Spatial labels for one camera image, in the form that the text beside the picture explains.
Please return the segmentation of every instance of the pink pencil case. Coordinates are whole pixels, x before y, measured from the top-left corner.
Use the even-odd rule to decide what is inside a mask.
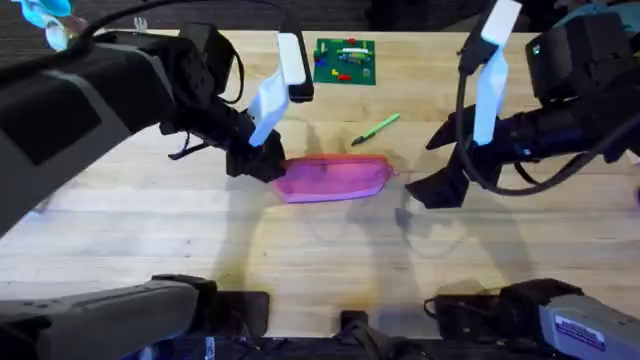
[[[289,159],[273,182],[287,203],[356,199],[376,195],[394,174],[382,155],[322,154]]]

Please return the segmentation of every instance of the label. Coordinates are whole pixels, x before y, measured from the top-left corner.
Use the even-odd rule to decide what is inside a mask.
[[[563,318],[562,316],[555,316],[556,330],[572,339],[578,340],[581,343],[589,345],[600,351],[605,351],[604,335],[601,332],[586,327],[573,320]]]

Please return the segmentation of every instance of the white sticker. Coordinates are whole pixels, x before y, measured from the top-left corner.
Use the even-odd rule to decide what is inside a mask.
[[[555,316],[555,323],[558,333],[566,335],[600,351],[606,350],[604,335],[602,335],[601,332],[559,315]]]
[[[513,0],[498,0],[482,28],[480,36],[486,41],[503,47],[518,20],[522,4]]]

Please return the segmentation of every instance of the lego board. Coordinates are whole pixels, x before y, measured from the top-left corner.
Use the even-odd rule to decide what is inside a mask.
[[[313,81],[317,83],[330,84],[348,84],[348,85],[375,85],[376,84],[376,44],[371,40],[357,40],[355,43],[349,43],[348,39],[318,39],[316,43],[316,51],[325,44],[327,50],[324,65],[315,62],[313,70]],[[338,50],[344,48],[363,48],[371,52],[370,61],[363,62],[362,65],[353,64],[347,61],[339,60],[340,54]],[[369,69],[369,76],[364,76],[364,69]],[[351,80],[338,80],[338,76],[332,74],[335,69],[339,74],[351,75]]]

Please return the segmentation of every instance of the black cable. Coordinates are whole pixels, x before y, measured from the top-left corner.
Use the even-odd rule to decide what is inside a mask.
[[[434,313],[433,311],[429,310],[429,304],[431,304],[435,300],[436,300],[436,298],[429,298],[429,299],[425,300],[424,303],[422,304],[422,308],[424,309],[424,312],[425,312],[425,314],[427,314],[427,316],[429,316],[430,318],[432,318],[434,320],[438,320],[438,315],[436,315],[436,313]]]
[[[151,9],[161,7],[161,6],[166,6],[166,5],[186,4],[186,3],[196,3],[196,2],[210,2],[210,1],[225,1],[225,0],[158,0],[153,2],[143,3],[143,4],[133,6],[127,9],[123,9],[120,11],[116,11],[112,14],[109,14],[89,24],[89,26],[87,26],[87,28],[84,29],[84,31],[80,35],[78,35],[78,37],[69,47],[69,49],[52,54],[52,55],[39,57],[37,59],[26,61],[20,64],[12,65],[0,71],[0,84],[9,83],[17,79],[20,79],[21,77],[29,76],[36,72],[48,70],[55,66],[62,65],[73,59],[86,56],[94,46],[93,35],[98,30],[104,28],[105,26],[121,18],[136,15],[143,11],[151,10]],[[280,4],[277,4],[268,0],[241,0],[241,1],[269,5],[279,10],[280,12],[282,12],[290,24],[295,24],[296,26],[299,27],[299,24],[295,19],[295,17],[293,16],[293,14],[286,8],[282,7]]]
[[[238,62],[238,75],[240,76],[240,89],[238,90],[238,96],[234,100],[222,99],[227,105],[237,104],[240,99],[242,99],[242,94],[244,93],[244,64],[242,63],[242,59],[240,59],[240,54],[233,49],[233,56],[235,56],[236,61]]]
[[[640,125],[640,114],[635,117],[627,120],[622,125],[618,126],[614,131],[612,131],[609,135],[605,136],[594,146],[591,150],[577,155],[574,157],[565,167],[563,167],[560,171],[558,171],[555,175],[550,177],[549,179],[539,183],[538,185],[524,188],[524,189],[505,189],[498,187],[496,185],[491,184],[487,180],[485,180],[482,175],[475,168],[471,159],[469,158],[469,154],[467,153],[464,139],[464,129],[463,129],[463,119],[462,112],[464,110],[464,95],[465,89],[467,85],[467,76],[464,74],[460,74],[460,78],[458,80],[458,95],[456,98],[456,152],[458,157],[462,161],[465,167],[465,171],[467,174],[476,181],[483,188],[499,194],[503,196],[527,196],[541,193],[545,190],[548,190],[558,184],[563,183],[571,176],[575,175],[578,171],[582,170],[588,163],[590,163],[596,156],[600,155],[603,151],[613,145],[614,142],[618,141],[621,137],[626,136],[631,130],[633,130],[636,126]]]
[[[534,179],[527,170],[522,166],[521,163],[513,163],[513,167],[516,169],[516,172],[522,177],[522,179],[528,182],[531,185],[540,185],[540,183]]]

